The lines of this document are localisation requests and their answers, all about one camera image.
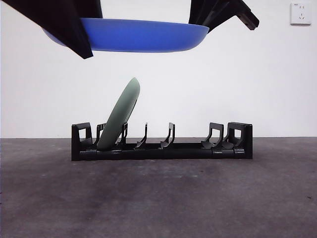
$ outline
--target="black dish rack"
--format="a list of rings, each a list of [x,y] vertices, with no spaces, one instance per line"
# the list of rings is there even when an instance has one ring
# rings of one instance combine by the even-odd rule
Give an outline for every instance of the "black dish rack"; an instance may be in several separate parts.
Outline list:
[[[168,136],[160,143],[147,143],[148,124],[145,124],[145,135],[137,143],[127,143],[128,123],[122,125],[121,140],[110,150],[100,151],[97,143],[100,132],[106,123],[97,125],[97,138],[93,143],[90,123],[72,125],[71,160],[145,160],[145,159],[252,159],[253,137],[252,125],[238,122],[228,123],[228,133],[223,137],[224,125],[209,124],[208,137],[198,142],[176,143],[175,124],[169,123]],[[84,139],[79,131],[86,130]],[[219,130],[217,142],[210,142],[213,130]],[[235,130],[241,132],[235,136]]]

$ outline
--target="white wall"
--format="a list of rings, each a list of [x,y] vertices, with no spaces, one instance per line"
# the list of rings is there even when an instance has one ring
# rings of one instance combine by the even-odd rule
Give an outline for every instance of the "white wall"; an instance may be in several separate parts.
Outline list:
[[[254,136],[317,136],[317,2],[313,24],[290,26],[288,0],[246,0],[260,19],[234,17],[179,53],[94,52],[83,60],[32,21],[1,8],[1,136],[70,137],[72,123],[105,122],[127,82],[141,94],[131,137],[206,136],[210,121],[249,122]],[[102,0],[104,17],[186,23],[189,0]]]

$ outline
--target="gray floor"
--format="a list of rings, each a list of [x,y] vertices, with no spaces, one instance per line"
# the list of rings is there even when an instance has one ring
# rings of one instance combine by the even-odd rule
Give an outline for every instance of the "gray floor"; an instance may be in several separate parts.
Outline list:
[[[317,138],[253,160],[71,162],[68,139],[1,141],[3,238],[315,238]]]

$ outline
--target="electrical outlet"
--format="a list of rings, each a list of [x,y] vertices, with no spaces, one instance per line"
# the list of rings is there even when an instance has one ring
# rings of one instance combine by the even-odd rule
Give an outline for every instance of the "electrical outlet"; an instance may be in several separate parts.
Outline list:
[[[291,25],[311,25],[312,9],[310,2],[291,3]]]

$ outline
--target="blue plate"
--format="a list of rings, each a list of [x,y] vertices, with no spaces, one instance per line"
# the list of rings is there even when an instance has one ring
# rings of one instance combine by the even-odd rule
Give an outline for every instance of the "blue plate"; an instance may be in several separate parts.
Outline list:
[[[94,51],[174,52],[197,46],[209,28],[160,21],[81,18]],[[55,42],[64,45],[45,31]]]

